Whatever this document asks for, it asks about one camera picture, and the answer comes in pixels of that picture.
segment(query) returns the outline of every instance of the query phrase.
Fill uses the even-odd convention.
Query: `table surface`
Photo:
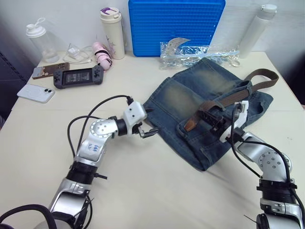
[[[56,90],[46,104],[18,99],[0,131],[0,213],[29,203],[48,206],[73,160],[66,133],[69,121],[86,115],[112,95],[132,95],[145,102],[164,78],[178,71],[161,71],[158,67],[158,58],[127,55],[114,61],[101,85]],[[240,78],[257,68],[276,71],[263,52],[251,53],[238,68],[227,67]],[[29,83],[54,88],[52,78]],[[271,94],[274,101],[265,115],[245,130],[289,155],[293,162],[291,177],[304,201],[304,111],[281,77],[274,87],[262,91]],[[94,114],[120,116],[125,107],[125,100],[117,99]],[[81,124],[72,126],[74,144]],[[261,173],[255,164],[248,164]],[[158,135],[146,139],[122,136],[109,143],[98,172],[108,180],[93,181],[92,229],[255,228],[244,214],[255,219],[262,213],[261,193],[256,191],[258,179],[231,150],[208,171],[199,172]],[[42,220],[38,213],[22,212],[5,222],[29,229]]]

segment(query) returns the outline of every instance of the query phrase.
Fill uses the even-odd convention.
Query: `brown strap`
[[[267,88],[267,87],[272,87],[273,85],[275,85],[275,83],[277,82],[278,80],[278,75],[275,73],[275,72],[272,72],[268,69],[257,69],[253,72],[251,72],[246,78],[244,81],[250,81],[254,76],[256,75],[263,75],[267,78],[269,78],[270,80],[269,81],[264,81],[264,82],[261,82],[261,83],[257,83],[255,85],[253,85],[251,87],[251,91],[252,93],[259,90],[259,89],[263,89],[263,88]],[[197,123],[200,121],[200,117],[199,115],[197,114],[198,111],[208,111],[210,110],[212,107],[219,107],[219,108],[223,108],[223,107],[226,107],[226,106],[229,106],[229,105],[232,105],[234,104],[235,102],[238,102],[238,101],[241,101],[243,100],[244,98],[247,98],[248,96],[250,95],[250,92],[248,89],[244,89],[244,90],[241,90],[239,92],[236,92],[234,94],[231,94],[225,98],[223,98],[222,100],[220,101],[206,101],[204,103],[202,103],[198,110],[193,114],[193,116],[187,121],[187,123],[185,124],[184,128],[187,132],[193,130]]]

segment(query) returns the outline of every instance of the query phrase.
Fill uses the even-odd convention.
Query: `white water bottle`
[[[26,34],[36,48],[42,53],[45,62],[54,63],[59,60],[59,55],[57,54],[46,29],[39,25],[39,23],[44,21],[45,18],[39,18],[35,24],[27,25]]]
[[[269,24],[270,20],[276,14],[277,6],[266,4],[261,6],[261,10],[254,17],[251,25],[249,26],[246,34],[239,44],[239,57],[246,58],[251,52],[253,46]]]
[[[101,21],[109,45],[110,55],[113,59],[122,59],[125,56],[122,15],[117,8],[101,9]]]

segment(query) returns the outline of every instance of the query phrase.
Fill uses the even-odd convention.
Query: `plastic bag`
[[[238,60],[239,51],[212,51],[215,47],[211,46],[181,46],[170,49],[167,42],[160,43],[160,69],[182,69],[189,68],[200,61],[203,57],[209,58],[221,66],[240,65]]]

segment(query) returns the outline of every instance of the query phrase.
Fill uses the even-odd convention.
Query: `phone case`
[[[54,72],[58,69],[66,71],[69,70],[69,63],[57,63],[53,65],[34,68],[32,78],[34,80],[53,76]]]
[[[55,91],[53,89],[26,84],[17,93],[17,96],[45,104],[53,97],[54,94]]]

